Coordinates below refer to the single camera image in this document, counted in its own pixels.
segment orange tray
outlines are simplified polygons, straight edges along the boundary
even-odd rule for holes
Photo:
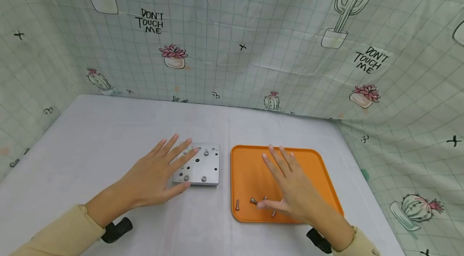
[[[329,174],[322,161],[321,155],[313,149],[290,149],[285,147],[288,153],[293,152],[321,197],[343,216],[343,209],[332,186]],[[271,172],[263,162],[262,154],[275,163],[267,146],[237,145],[231,150],[231,200],[232,214],[240,222],[250,223],[300,223],[281,213],[276,213],[272,218],[272,211],[261,210],[250,203],[253,197],[256,201],[262,201],[266,196],[269,200],[280,201],[282,192],[274,180]],[[239,210],[235,205],[239,200]]]

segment hand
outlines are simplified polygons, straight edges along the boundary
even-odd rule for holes
[[[178,134],[166,143],[161,140],[146,156],[139,159],[120,179],[85,206],[88,215],[104,228],[117,217],[136,207],[163,204],[169,199],[183,193],[190,187],[189,182],[180,183],[167,189],[168,180],[174,172],[186,164],[198,149],[190,150],[172,162],[177,155],[192,142],[189,138],[171,150],[179,138]]]
[[[280,186],[282,201],[263,200],[257,207],[275,210],[313,226],[336,251],[345,250],[354,239],[354,229],[342,215],[330,207],[314,188],[311,180],[303,173],[295,155],[280,147],[277,153],[269,146],[278,168],[263,154],[263,161]]]
[[[276,167],[264,153],[263,161],[280,186],[284,198],[280,202],[263,200],[257,207],[278,211],[313,226],[318,212],[331,208],[304,174],[293,153],[288,154],[283,147],[280,147],[284,160],[273,146],[270,145],[269,150],[279,167]]]

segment beige sleeve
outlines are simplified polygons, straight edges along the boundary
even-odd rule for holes
[[[334,256],[381,256],[375,245],[357,227],[354,228],[354,239],[347,249],[337,252],[332,249]]]
[[[10,256],[77,256],[104,232],[87,215],[86,207],[75,205]]]

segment grid pattern fabric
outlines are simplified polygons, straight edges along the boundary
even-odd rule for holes
[[[464,0],[0,0],[0,179],[78,94],[336,120],[407,256],[464,255]]]

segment white table surface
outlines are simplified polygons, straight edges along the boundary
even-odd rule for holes
[[[221,145],[220,183],[192,186],[138,208],[134,229],[84,255],[324,255],[307,225],[240,223],[231,214],[230,150],[238,144],[317,150],[352,225],[384,256],[401,250],[335,124],[270,111],[80,95],[0,183],[0,254],[7,255],[73,204],[118,180],[163,137]]]

